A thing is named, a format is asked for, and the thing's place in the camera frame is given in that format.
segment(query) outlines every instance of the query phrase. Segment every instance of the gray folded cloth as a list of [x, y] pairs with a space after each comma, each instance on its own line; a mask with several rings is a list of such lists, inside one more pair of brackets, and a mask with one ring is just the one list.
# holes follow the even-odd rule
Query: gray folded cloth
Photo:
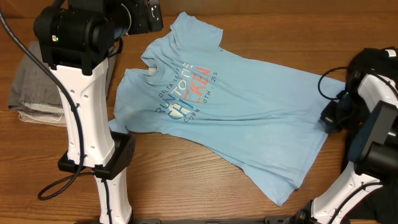
[[[40, 45], [33, 41], [29, 50], [42, 61]], [[106, 96], [113, 73], [116, 56], [108, 59]], [[60, 94], [54, 82], [28, 57], [24, 56], [11, 86], [10, 110], [19, 111], [21, 121], [66, 126]]]

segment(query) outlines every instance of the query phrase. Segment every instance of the wooden table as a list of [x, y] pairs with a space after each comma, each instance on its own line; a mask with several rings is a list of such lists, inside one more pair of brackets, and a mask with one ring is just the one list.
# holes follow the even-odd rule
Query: wooden table
[[[175, 18], [164, 18], [162, 32], [124, 39], [110, 88], [109, 119], [114, 118], [116, 90], [125, 69], [145, 68], [141, 54], [169, 32]], [[398, 16], [389, 12], [198, 18], [224, 29], [221, 46], [226, 50], [313, 73], [347, 65], [364, 47], [392, 46], [398, 36]], [[32, 19], [8, 22], [23, 43], [35, 40]], [[0, 49], [0, 223], [61, 224], [98, 218], [100, 203], [92, 177], [80, 177], [57, 198], [37, 200], [43, 187], [67, 175], [57, 169], [58, 159], [67, 150], [67, 130], [23, 123], [16, 111], [7, 109], [23, 53], [2, 29]], [[344, 80], [343, 72], [330, 76]], [[283, 207], [272, 203], [239, 168], [203, 146], [161, 134], [138, 134], [136, 138], [136, 152], [127, 168], [127, 191], [135, 218], [181, 220], [294, 214], [339, 176], [345, 135], [329, 136], [301, 188]]]

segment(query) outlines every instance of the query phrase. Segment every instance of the black plastic bracket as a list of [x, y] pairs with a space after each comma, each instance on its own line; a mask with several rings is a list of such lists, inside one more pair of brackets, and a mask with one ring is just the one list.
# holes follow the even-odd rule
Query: black plastic bracket
[[288, 215], [276, 215], [265, 217], [264, 224], [289, 224], [292, 216]]
[[159, 0], [121, 0], [131, 13], [129, 34], [146, 34], [163, 29]]
[[248, 218], [248, 219], [210, 219], [210, 220], [177, 220], [177, 221], [162, 221], [159, 224], [264, 224], [263, 218]]
[[[124, 168], [126, 168], [134, 155], [136, 139], [129, 134], [116, 133], [111, 131], [111, 136], [114, 141], [114, 153], [105, 166], [95, 166], [93, 171], [97, 178], [112, 180]], [[67, 152], [58, 161], [58, 168], [60, 171], [75, 173], [78, 165], [74, 161], [69, 160]]]
[[162, 224], [162, 221], [159, 219], [151, 219], [151, 220], [133, 220], [131, 224]]
[[354, 137], [348, 158], [355, 164], [355, 173], [379, 180], [389, 180], [398, 173], [398, 109], [379, 101]]
[[[75, 224], [102, 224], [102, 223], [100, 223], [100, 221], [99, 220], [95, 220], [95, 221], [92, 221], [92, 222], [78, 222], [78, 223], [75, 223]], [[136, 223], [136, 221], [135, 220], [133, 220], [132, 218], [129, 220], [129, 222], [128, 223], [126, 223], [126, 224], [144, 224], [144, 223]]]

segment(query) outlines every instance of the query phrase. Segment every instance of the t-shirt sleeve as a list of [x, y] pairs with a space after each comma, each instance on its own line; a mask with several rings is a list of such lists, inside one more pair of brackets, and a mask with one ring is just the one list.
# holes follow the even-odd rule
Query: t-shirt sleeve
[[182, 12], [170, 26], [177, 47], [188, 50], [218, 50], [223, 30]]

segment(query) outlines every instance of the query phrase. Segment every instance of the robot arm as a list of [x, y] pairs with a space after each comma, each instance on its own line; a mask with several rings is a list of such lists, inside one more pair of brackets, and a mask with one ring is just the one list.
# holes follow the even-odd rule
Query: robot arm
[[[95, 175], [102, 224], [132, 222], [127, 199], [126, 167], [134, 153], [134, 137], [112, 133], [108, 127], [105, 79], [109, 48], [122, 35], [163, 28], [159, 1], [69, 0], [45, 8], [34, 24], [42, 58], [67, 89], [81, 120], [83, 168]], [[60, 91], [68, 129], [68, 151], [58, 162], [65, 172], [78, 172], [82, 160], [78, 126], [65, 95]]]
[[[371, 114], [351, 143], [348, 152], [350, 162], [344, 172], [323, 195], [312, 202], [311, 214], [317, 222], [339, 224], [367, 194], [382, 187], [370, 183], [380, 183], [380, 180], [388, 180], [396, 175], [396, 91], [394, 81], [382, 76], [367, 74], [359, 84], [358, 95]], [[358, 189], [361, 190], [347, 200]]]
[[284, 223], [339, 224], [365, 196], [397, 177], [396, 51], [365, 49], [351, 65], [357, 69], [349, 70], [339, 102], [331, 101], [321, 116], [329, 133], [344, 128], [354, 136], [348, 165], [324, 194]]

